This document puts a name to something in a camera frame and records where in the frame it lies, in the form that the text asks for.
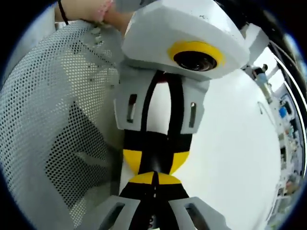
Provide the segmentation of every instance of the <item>yellow stripe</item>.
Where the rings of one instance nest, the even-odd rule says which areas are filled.
[[[205,42],[186,42],[186,41],[181,41],[181,42],[175,42],[172,47],[170,47],[167,51],[169,57],[171,58],[172,61],[174,61],[174,56],[180,52],[184,51],[196,51],[196,52],[201,52],[204,54],[208,54],[211,57],[213,57],[217,65],[219,64],[225,64],[224,60],[224,55],[222,52],[215,48],[214,46],[205,43]]]
[[[142,152],[124,149],[123,155],[134,174],[137,175],[141,164]]]
[[[159,184],[181,184],[181,181],[174,176],[159,172]]]
[[[169,174],[173,174],[174,172],[177,171],[177,169],[179,169],[181,165],[184,164],[184,162],[187,160],[189,156],[189,153],[190,152],[188,151],[188,152],[177,152],[174,154],[173,164]]]
[[[153,172],[147,172],[144,174],[137,175],[133,177],[129,182],[138,183],[138,184],[152,184],[153,181]]]

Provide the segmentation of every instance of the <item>yellow lens ring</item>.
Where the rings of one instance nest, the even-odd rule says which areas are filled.
[[[167,53],[170,59],[175,61],[175,55],[185,51],[196,51],[210,55],[215,59],[217,66],[219,66],[219,64],[225,64],[224,55],[220,52],[220,50],[205,42],[176,42],[168,49]]]

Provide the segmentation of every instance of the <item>bracelet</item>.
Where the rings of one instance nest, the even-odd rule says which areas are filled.
[[[96,15],[96,21],[98,23],[103,22],[104,16],[106,12],[111,8],[112,4],[113,4],[113,0],[107,0],[103,4],[100,5],[97,11],[97,15]]]

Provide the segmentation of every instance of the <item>camera lens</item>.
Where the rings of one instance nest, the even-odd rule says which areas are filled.
[[[217,66],[216,60],[208,54],[197,51],[184,51],[174,56],[174,61],[184,69],[209,71]]]

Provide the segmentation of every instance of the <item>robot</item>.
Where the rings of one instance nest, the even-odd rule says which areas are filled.
[[[189,197],[172,174],[189,156],[209,80],[249,61],[241,32],[213,0],[159,0],[135,12],[122,51],[114,104],[125,132],[123,155],[135,177],[119,196],[87,213],[77,229],[228,230],[224,216]],[[172,102],[166,135],[146,130],[160,81],[167,81]]]

